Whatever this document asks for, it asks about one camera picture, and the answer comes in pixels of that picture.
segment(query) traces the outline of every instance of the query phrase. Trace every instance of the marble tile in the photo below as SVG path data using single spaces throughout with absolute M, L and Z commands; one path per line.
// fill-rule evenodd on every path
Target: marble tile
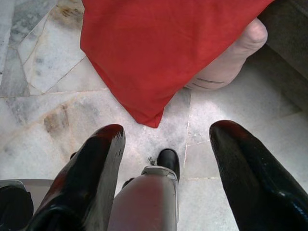
M 1 179 L 55 177 L 67 162 L 42 123 L 18 133 L 0 152 Z
M 29 95 L 28 84 L 21 65 L 18 52 L 8 48 L 2 81 L 0 97 L 18 97 Z
M 19 43 L 52 9 L 56 2 L 57 0 L 16 0 L 10 46 L 17 49 Z
M 137 124 L 107 89 L 0 99 L 0 178 L 53 179 L 95 130 L 112 123 L 123 125 L 127 138 L 119 181 L 140 175 L 163 148 L 177 150 L 183 164 L 189 104 L 190 91 L 181 90 L 153 129 Z
M 27 81 L 39 91 L 47 92 L 85 57 L 79 48 L 83 11 L 81 0 L 60 0 L 50 11 L 24 64 Z
M 76 93 L 71 93 L 0 99 L 0 144 L 26 126 L 40 120 L 59 105 L 68 103 L 76 97 Z
M 237 231 L 220 179 L 182 180 L 178 231 Z
M 189 120 L 189 144 L 207 141 L 211 124 L 231 119 L 251 128 L 279 116 L 280 90 L 245 65 L 225 88 L 193 91 Z
M 2 0 L 0 7 L 0 84 L 5 64 L 7 47 L 10 38 L 12 18 L 14 13 L 14 0 Z
M 256 126 L 250 132 L 308 192 L 308 115 L 304 112 Z
M 183 177 L 220 178 L 210 141 L 187 146 Z
M 167 105 L 159 128 L 153 129 L 135 123 L 133 118 L 115 100 L 108 90 L 83 92 L 80 100 L 68 108 L 74 146 L 80 147 L 97 128 L 121 124 L 126 132 L 126 147 L 119 170 L 119 180 L 140 175 L 148 157 L 156 158 L 164 148 L 175 149 L 181 165 L 185 157 L 190 91 L 180 91 Z
M 36 27 L 25 37 L 25 39 L 18 46 L 18 53 L 22 64 L 28 60 L 30 54 L 35 48 L 38 39 L 44 29 L 48 15 L 44 16 Z
M 30 95 L 41 95 L 43 93 L 29 84 L 29 94 Z
M 289 116 L 302 110 L 295 105 L 290 99 L 287 98 L 283 93 L 281 94 L 281 99 L 279 103 L 279 117 Z
M 96 70 L 85 57 L 69 73 L 57 82 L 49 91 L 88 91 L 105 89 L 107 86 L 97 74 Z

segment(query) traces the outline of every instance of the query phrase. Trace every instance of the red cloth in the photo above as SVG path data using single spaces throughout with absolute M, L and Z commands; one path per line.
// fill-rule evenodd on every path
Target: red cloth
M 81 48 L 138 123 L 164 107 L 273 0 L 82 0 Z

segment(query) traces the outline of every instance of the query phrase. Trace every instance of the floor stain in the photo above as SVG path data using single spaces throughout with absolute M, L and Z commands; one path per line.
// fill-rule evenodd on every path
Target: floor stain
M 83 13 L 81 0 L 59 0 L 50 16 L 53 21 L 67 29 L 81 29 Z
M 44 126 L 53 138 L 60 136 L 64 130 L 68 129 L 67 105 L 61 105 L 58 110 L 47 115 L 44 119 Z

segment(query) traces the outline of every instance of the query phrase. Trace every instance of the white marble surface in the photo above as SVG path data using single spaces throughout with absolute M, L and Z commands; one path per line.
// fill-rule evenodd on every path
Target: white marble surface
M 69 73 L 67 73 L 50 92 L 89 91 L 107 88 L 97 74 L 89 59 L 85 57 Z
M 28 83 L 18 52 L 13 48 L 8 48 L 0 85 L 0 97 L 28 95 Z
M 40 35 L 44 29 L 48 15 L 44 16 L 42 20 L 33 28 L 33 30 L 25 37 L 25 39 L 18 46 L 18 53 L 21 63 L 24 65 L 29 56 L 33 52 Z
M 0 85 L 2 81 L 5 57 L 8 49 L 12 18 L 14 13 L 14 0 L 1 0 L 0 7 Z
M 220 179 L 179 184 L 179 231 L 237 231 Z
M 80 0 L 60 0 L 49 13 L 24 64 L 26 79 L 37 90 L 47 92 L 85 57 L 79 48 L 83 11 Z
M 16 0 L 10 46 L 17 49 L 19 43 L 54 7 L 56 2 L 57 0 Z
M 109 90 L 0 99 L 0 178 L 53 179 L 95 130 L 112 123 L 123 125 L 127 137 L 119 180 L 139 175 L 147 158 L 166 147 L 176 149 L 183 163 L 189 103 L 190 91 L 179 92 L 153 129 L 136 124 Z M 48 168 L 37 161 L 39 154 Z
M 233 120 L 249 129 L 298 111 L 279 89 L 249 65 L 225 88 L 193 91 L 191 101 L 189 144 L 208 141 L 209 127 L 218 120 Z
M 308 191 L 308 115 L 266 76 L 246 64 L 223 89 L 181 90 L 158 129 L 139 125 L 79 48 L 80 0 L 54 5 L 55 0 L 0 5 L 1 180 L 53 179 L 89 135 L 119 123 L 127 144 L 116 192 L 140 174 L 149 156 L 173 148 L 182 173 L 179 230 L 235 231 L 208 136 L 213 122 L 231 119 L 264 142 Z

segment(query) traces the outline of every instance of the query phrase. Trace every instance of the red towel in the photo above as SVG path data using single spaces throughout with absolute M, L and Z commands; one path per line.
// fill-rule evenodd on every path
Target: red towel
M 81 48 L 138 123 L 164 107 L 273 0 L 82 0 Z

